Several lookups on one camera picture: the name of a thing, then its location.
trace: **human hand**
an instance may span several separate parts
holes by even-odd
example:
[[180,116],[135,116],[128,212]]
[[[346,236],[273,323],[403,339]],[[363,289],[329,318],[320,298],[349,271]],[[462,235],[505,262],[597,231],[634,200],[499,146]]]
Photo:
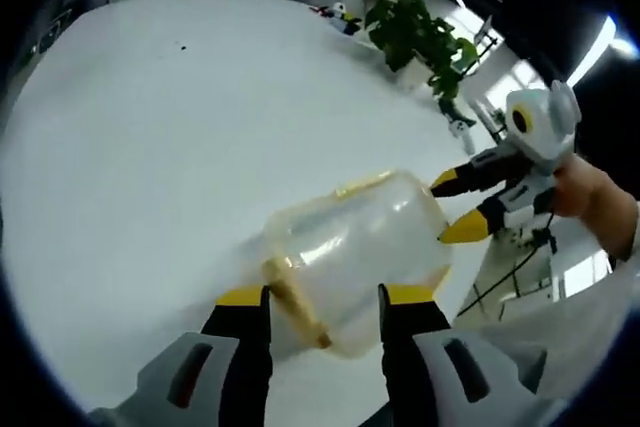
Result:
[[556,188],[553,212],[562,217],[583,218],[607,175],[586,160],[571,155],[554,172]]

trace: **black screw slot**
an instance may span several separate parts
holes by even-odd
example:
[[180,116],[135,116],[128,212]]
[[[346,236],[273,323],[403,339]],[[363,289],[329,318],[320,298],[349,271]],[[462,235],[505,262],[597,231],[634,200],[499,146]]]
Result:
[[453,339],[445,345],[444,350],[460,377],[467,400],[473,404],[489,395],[489,384],[467,346],[460,340]]
[[196,344],[187,355],[169,386],[167,400],[176,407],[186,409],[196,388],[198,376],[204,367],[213,347],[209,344]]
[[516,124],[516,128],[523,134],[527,131],[527,121],[524,119],[524,115],[517,110],[513,111],[513,123]]

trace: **transparent plastic jar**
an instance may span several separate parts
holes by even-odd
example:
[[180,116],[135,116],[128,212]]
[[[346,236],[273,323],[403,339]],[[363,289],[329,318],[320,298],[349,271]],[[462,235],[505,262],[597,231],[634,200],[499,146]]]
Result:
[[428,187],[387,172],[274,214],[263,274],[307,343],[358,357],[380,338],[379,284],[440,284],[451,264],[437,240],[446,226]]

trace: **potted plant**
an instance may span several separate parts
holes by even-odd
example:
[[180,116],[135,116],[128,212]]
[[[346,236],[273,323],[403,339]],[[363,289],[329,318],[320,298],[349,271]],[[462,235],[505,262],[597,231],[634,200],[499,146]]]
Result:
[[454,38],[451,25],[431,17],[424,0],[376,0],[366,14],[365,28],[393,72],[414,59],[428,67],[425,80],[438,100],[453,102],[460,72],[478,58],[471,42]]

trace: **table surface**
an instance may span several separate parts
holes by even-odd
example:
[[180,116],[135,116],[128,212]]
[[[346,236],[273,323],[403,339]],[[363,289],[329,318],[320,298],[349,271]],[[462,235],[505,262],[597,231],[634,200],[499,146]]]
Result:
[[[377,54],[285,0],[127,0],[53,45],[2,140],[3,254],[27,332],[81,407],[119,403],[216,297],[256,278],[271,213],[468,159]],[[481,198],[442,206],[453,219]],[[454,248],[437,298],[450,319],[486,248]],[[279,362],[267,425],[358,425],[387,400],[380,358]]]

